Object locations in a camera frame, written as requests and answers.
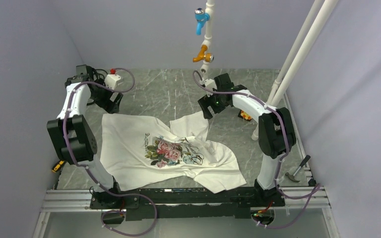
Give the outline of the white printed t-shirt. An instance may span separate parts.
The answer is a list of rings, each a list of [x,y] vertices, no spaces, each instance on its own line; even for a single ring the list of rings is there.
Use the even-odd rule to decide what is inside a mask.
[[[197,112],[164,124],[152,116],[105,114],[100,161],[122,190],[186,176],[219,193],[246,184],[226,145],[207,139]]]

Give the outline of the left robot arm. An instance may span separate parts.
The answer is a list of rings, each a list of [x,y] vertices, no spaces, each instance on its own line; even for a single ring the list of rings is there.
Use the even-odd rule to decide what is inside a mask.
[[[56,119],[47,122],[47,131],[60,160],[54,166],[56,172],[62,164],[75,165],[93,181],[92,201],[110,208],[117,208],[123,195],[116,179],[110,175],[96,157],[98,143],[84,116],[87,106],[94,103],[110,114],[119,112],[123,98],[108,89],[97,70],[86,64],[76,67],[76,75],[66,80],[66,98]]]

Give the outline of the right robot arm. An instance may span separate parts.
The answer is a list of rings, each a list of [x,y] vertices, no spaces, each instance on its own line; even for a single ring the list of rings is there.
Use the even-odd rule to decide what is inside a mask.
[[[262,165],[256,179],[258,189],[254,191],[254,201],[260,206],[267,205],[277,194],[278,176],[284,158],[296,143],[296,136],[287,108],[276,108],[254,96],[245,86],[235,85],[229,74],[221,74],[212,80],[209,87],[201,74],[192,73],[194,82],[207,94],[198,100],[205,119],[211,119],[228,106],[247,113],[258,126],[258,144],[263,153]]]

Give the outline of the orange faucet tap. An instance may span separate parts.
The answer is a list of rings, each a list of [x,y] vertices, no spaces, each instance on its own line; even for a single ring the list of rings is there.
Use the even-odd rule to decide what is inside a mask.
[[[204,61],[207,63],[213,62],[214,55],[212,53],[208,53],[207,50],[208,50],[208,46],[202,45],[197,56],[192,59],[192,62],[199,62],[199,61]]]

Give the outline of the yellow black screwdriver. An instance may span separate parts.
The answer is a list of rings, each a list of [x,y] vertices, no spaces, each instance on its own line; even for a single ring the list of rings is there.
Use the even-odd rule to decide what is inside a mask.
[[[53,173],[57,173],[58,171],[60,171],[63,166],[65,165],[66,161],[63,161],[63,160],[59,160],[58,162],[56,162],[53,166],[52,166],[52,172]]]

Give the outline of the blue faucet tap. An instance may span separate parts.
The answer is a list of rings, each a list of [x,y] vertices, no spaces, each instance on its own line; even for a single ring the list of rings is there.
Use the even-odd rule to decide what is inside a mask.
[[[197,21],[195,33],[196,35],[201,35],[203,27],[205,26],[206,22],[210,20],[210,15],[206,13],[204,9],[197,8],[194,11],[194,17]]]

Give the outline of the claw hammer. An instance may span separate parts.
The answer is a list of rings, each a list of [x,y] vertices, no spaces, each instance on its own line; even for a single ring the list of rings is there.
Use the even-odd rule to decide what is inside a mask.
[[[292,182],[299,183],[300,181],[296,179],[296,175],[301,170],[301,168],[310,160],[310,158],[311,158],[310,155],[306,155],[304,159],[301,161],[301,163],[299,164],[299,166],[297,167],[297,169],[292,174],[290,174],[289,172],[285,174],[286,178],[288,178]]]

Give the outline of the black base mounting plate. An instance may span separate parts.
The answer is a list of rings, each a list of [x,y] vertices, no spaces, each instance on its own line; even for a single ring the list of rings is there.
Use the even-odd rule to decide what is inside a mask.
[[[110,197],[108,202],[92,196],[90,209],[122,209],[127,221],[140,221],[154,216],[249,219],[257,209],[285,206],[285,200],[279,193],[263,197],[255,187],[238,187],[219,193],[212,193],[206,188],[141,188],[125,194],[125,198]]]

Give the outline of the white pvc pipe frame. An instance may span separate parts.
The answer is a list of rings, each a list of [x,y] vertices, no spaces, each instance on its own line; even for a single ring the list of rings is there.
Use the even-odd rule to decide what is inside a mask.
[[[217,0],[215,58],[222,67],[284,69],[321,0]]]

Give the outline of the aluminium rail frame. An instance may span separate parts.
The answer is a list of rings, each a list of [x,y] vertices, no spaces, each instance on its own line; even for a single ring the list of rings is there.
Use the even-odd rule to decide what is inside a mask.
[[[212,193],[203,187],[190,187],[190,181],[173,188],[139,188],[127,192],[114,204],[98,202],[90,190],[51,189],[46,192],[33,236],[42,238],[52,213],[97,212],[111,223],[140,221],[158,218],[234,217],[246,219],[256,209],[269,212],[294,209],[320,209],[324,215],[329,235],[339,237],[333,220],[331,205],[324,187],[311,197],[304,194],[314,186],[314,177],[309,165],[303,166],[305,176],[300,186],[285,186],[283,191],[289,198],[276,194],[261,198],[253,186],[241,186],[232,190]]]

